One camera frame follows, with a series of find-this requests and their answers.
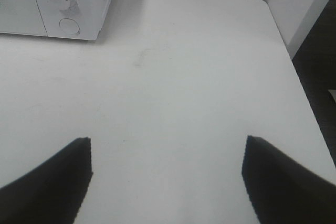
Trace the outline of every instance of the white microwave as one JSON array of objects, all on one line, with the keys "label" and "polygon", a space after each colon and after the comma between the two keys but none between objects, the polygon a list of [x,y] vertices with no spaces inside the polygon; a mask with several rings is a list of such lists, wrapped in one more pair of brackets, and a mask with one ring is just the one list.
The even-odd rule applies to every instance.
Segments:
[{"label": "white microwave", "polygon": [[111,0],[0,0],[0,33],[96,40]]}]

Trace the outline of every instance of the table surface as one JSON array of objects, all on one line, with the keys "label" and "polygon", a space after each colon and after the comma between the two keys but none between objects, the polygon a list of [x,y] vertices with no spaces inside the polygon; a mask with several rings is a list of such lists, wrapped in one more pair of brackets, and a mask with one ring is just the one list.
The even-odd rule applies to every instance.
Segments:
[{"label": "table surface", "polygon": [[241,176],[247,135],[336,184],[261,0],[113,0],[96,42],[0,43],[0,187],[89,136],[78,224],[258,223]]}]

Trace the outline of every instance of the white table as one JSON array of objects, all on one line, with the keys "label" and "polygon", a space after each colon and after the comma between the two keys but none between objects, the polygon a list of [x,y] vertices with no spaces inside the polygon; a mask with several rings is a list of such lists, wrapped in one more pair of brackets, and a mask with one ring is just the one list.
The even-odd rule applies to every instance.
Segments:
[{"label": "white table", "polygon": [[258,223],[241,177],[248,134],[336,183],[261,0],[114,0],[95,43],[0,43],[0,186],[89,136],[77,224]]}]

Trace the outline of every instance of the microwave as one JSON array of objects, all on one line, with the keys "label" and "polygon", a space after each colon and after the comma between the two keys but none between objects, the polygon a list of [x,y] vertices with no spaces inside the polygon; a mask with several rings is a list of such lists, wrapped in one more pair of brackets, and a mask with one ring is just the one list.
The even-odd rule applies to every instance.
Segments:
[{"label": "microwave", "polygon": [[0,0],[0,33],[96,40],[111,0]]}]

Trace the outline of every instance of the gray floor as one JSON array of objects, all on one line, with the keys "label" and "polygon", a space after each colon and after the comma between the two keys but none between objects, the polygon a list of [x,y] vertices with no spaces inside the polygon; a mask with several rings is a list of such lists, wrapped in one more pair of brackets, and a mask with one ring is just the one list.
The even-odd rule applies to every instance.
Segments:
[{"label": "gray floor", "polygon": [[329,0],[293,59],[320,129],[336,164],[336,0]]}]

